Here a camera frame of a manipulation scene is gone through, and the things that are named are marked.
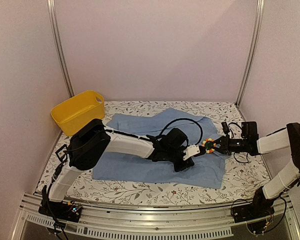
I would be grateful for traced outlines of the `yellow orange flower brooch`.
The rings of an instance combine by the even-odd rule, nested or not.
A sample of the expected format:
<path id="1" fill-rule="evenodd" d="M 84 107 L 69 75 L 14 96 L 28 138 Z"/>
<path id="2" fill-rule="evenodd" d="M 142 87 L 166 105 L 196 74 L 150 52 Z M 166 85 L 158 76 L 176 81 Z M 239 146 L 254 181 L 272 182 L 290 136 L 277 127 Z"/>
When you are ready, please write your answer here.
<path id="1" fill-rule="evenodd" d="M 212 138 L 207 138 L 202 142 L 202 146 L 207 154 L 211 154 L 215 151 L 216 144 Z"/>

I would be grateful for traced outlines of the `blue button-up shirt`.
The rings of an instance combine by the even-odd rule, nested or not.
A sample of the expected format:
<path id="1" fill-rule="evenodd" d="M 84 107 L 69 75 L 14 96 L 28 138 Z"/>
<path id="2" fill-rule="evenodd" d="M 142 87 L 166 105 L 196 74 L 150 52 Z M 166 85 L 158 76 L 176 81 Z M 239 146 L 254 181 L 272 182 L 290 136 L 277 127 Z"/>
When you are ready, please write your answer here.
<path id="1" fill-rule="evenodd" d="M 115 130 L 139 136 L 157 136 L 168 125 L 178 128 L 188 137 L 191 145 L 199 139 L 218 138 L 217 128 L 206 116 L 195 116 L 168 108 L 151 117 L 116 113 L 106 124 Z M 179 183 L 197 187 L 219 189 L 225 174 L 226 156 L 219 153 L 193 158 L 194 166 L 175 172 L 169 161 L 152 162 L 138 156 L 106 152 L 93 168 L 92 179 L 128 181 L 152 184 Z"/>

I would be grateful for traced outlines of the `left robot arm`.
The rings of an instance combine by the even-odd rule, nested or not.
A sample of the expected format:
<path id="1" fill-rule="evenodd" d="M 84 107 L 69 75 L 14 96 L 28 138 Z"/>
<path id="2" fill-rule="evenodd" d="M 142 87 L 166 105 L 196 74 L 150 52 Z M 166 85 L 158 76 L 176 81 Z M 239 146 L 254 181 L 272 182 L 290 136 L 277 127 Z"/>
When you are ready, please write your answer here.
<path id="1" fill-rule="evenodd" d="M 81 173 L 94 168 L 104 153 L 171 162 L 174 171 L 180 172 L 192 167 L 192 158 L 204 155 L 206 150 L 200 142 L 191 145 L 179 128 L 157 136 L 135 135 L 107 127 L 100 119 L 93 119 L 71 137 L 69 144 L 56 151 L 60 163 L 50 184 L 42 189 L 41 207 L 53 217 L 60 217 L 65 211 L 63 200 L 68 189 Z"/>

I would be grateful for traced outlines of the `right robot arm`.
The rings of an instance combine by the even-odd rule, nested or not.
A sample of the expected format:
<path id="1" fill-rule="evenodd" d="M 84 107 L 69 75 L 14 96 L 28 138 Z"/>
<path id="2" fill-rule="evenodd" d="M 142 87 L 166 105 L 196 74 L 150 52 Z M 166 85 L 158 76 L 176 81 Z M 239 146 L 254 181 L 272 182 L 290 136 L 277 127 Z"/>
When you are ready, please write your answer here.
<path id="1" fill-rule="evenodd" d="M 256 190 L 248 213 L 259 218 L 284 192 L 300 184 L 300 123 L 288 123 L 264 137 L 259 137 L 257 123 L 241 123 L 241 138 L 223 135 L 210 144 L 221 154 L 248 153 L 251 156 L 264 156 L 265 159 L 286 157 L 285 165 L 265 185 Z"/>

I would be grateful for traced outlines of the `black brooch case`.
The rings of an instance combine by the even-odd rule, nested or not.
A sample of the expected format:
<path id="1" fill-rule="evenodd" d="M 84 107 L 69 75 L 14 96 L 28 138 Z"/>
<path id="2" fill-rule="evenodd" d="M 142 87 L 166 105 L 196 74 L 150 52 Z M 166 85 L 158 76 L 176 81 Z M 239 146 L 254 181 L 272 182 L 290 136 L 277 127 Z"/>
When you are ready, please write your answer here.
<path id="1" fill-rule="evenodd" d="M 57 151 L 55 151 L 55 155 L 61 163 L 67 157 L 67 150 L 68 150 L 67 144 L 63 144 Z"/>

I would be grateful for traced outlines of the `yellow plastic basket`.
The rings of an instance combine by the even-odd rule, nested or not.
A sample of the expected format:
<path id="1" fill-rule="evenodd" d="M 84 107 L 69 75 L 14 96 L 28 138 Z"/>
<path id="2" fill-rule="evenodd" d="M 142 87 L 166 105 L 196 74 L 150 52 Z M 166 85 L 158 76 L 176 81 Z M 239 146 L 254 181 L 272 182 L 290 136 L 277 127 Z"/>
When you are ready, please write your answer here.
<path id="1" fill-rule="evenodd" d="M 50 115 L 66 136 L 73 136 L 91 120 L 105 117 L 105 99 L 95 91 L 84 91 L 55 106 Z"/>

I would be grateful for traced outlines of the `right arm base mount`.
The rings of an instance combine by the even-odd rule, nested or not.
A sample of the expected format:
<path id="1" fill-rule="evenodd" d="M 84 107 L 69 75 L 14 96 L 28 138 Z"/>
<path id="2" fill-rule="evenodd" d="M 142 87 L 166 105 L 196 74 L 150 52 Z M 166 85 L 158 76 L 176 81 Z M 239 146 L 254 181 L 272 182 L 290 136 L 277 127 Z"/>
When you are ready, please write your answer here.
<path id="1" fill-rule="evenodd" d="M 230 214 L 235 223 L 246 223 L 247 230 L 253 235 L 262 235 L 266 232 L 273 221 L 275 210 L 268 207 L 266 209 L 255 209 L 251 203 L 244 205 L 232 205 Z"/>

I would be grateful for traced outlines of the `aluminium front rail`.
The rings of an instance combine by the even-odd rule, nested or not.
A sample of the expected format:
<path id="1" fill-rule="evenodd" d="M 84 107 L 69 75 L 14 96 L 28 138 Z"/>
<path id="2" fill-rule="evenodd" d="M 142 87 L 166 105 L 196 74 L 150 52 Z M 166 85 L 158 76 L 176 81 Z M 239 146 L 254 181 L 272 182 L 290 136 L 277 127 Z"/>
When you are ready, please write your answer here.
<path id="1" fill-rule="evenodd" d="M 300 226 L 287 195 L 274 203 L 265 233 L 265 218 L 235 222 L 231 210 L 244 204 L 143 207 L 85 202 L 78 222 L 64 229 L 39 213 L 41 197 L 25 194 L 17 211 L 13 240 L 300 240 Z"/>

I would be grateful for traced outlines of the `right aluminium corner post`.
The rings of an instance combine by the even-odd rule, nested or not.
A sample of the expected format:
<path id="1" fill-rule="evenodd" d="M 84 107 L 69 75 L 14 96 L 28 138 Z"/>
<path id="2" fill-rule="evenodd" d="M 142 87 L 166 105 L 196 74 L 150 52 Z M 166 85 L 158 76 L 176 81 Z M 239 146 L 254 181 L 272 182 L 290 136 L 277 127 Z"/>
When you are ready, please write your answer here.
<path id="1" fill-rule="evenodd" d="M 236 98 L 236 106 L 240 108 L 243 98 L 245 95 L 245 91 L 248 85 L 250 73 L 252 70 L 253 62 L 254 62 L 254 57 L 256 54 L 257 46 L 258 46 L 258 41 L 259 41 L 259 36 L 261 32 L 261 27 L 262 27 L 262 21 L 263 21 L 263 14 L 264 14 L 264 7 L 265 7 L 265 1 L 264 0 L 258 0 L 257 5 L 256 5 L 256 11 L 255 11 L 255 19 L 254 19 L 254 25 L 253 25 L 253 31 L 252 31 L 252 38 L 250 42 L 250 47 L 248 51 L 248 56 L 247 56 L 247 61 L 245 64 L 245 68 L 243 71 L 243 77 L 241 80 L 241 84 L 239 87 L 239 92 Z"/>

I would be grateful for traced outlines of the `aluminium corner post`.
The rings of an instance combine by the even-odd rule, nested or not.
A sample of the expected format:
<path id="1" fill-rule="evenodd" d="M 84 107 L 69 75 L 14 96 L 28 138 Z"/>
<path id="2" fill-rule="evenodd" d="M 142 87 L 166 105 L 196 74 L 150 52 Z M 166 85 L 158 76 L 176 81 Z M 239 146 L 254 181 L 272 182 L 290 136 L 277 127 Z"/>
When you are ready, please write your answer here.
<path id="1" fill-rule="evenodd" d="M 250 73 L 252 70 L 253 62 L 254 62 L 254 57 L 256 54 L 257 46 L 258 46 L 258 41 L 259 41 L 259 36 L 261 32 L 261 27 L 262 27 L 262 21 L 263 21 L 263 14 L 264 14 L 264 7 L 265 7 L 265 1 L 264 0 L 258 0 L 257 5 L 256 5 L 256 11 L 255 11 L 255 19 L 254 19 L 254 25 L 253 25 L 253 31 L 252 31 L 252 38 L 250 42 L 250 47 L 248 51 L 248 56 L 247 56 L 247 61 L 245 64 L 245 68 L 243 71 L 243 77 L 241 80 L 241 84 L 239 87 L 239 92 L 236 98 L 236 106 L 240 108 L 243 98 L 245 95 L 245 91 L 248 85 Z"/>
<path id="2" fill-rule="evenodd" d="M 47 0 L 47 10 L 51 25 L 52 37 L 54 40 L 56 54 L 59 61 L 62 77 L 64 80 L 65 88 L 68 93 L 68 96 L 72 98 L 75 93 L 71 83 L 69 71 L 67 68 L 66 58 L 62 46 L 61 34 L 58 25 L 58 18 L 57 18 L 57 11 L 56 11 L 56 4 L 54 0 Z"/>

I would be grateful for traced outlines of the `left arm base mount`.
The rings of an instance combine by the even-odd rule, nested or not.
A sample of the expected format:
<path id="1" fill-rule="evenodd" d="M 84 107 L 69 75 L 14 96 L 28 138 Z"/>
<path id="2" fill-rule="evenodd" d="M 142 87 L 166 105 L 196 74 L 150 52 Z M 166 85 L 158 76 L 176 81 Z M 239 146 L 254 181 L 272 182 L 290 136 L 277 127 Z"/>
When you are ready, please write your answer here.
<path id="1" fill-rule="evenodd" d="M 80 204 L 54 201 L 41 201 L 38 212 L 42 215 L 56 218 L 58 220 L 65 220 L 69 222 L 78 223 L 81 214 L 82 206 Z"/>

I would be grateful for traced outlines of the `left aluminium corner post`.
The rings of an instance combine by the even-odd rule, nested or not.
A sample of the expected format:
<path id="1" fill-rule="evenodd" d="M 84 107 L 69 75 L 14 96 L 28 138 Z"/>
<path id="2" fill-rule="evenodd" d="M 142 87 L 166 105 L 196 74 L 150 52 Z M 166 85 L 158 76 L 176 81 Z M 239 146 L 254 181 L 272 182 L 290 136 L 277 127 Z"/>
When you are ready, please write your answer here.
<path id="1" fill-rule="evenodd" d="M 71 83 L 69 71 L 67 68 L 66 58 L 62 46 L 61 34 L 58 25 L 58 18 L 57 18 L 57 11 L 56 11 L 56 4 L 54 0 L 47 0 L 47 10 L 51 25 L 52 37 L 54 40 L 56 54 L 59 61 L 62 77 L 64 80 L 65 88 L 68 93 L 68 96 L 72 98 L 75 93 Z"/>

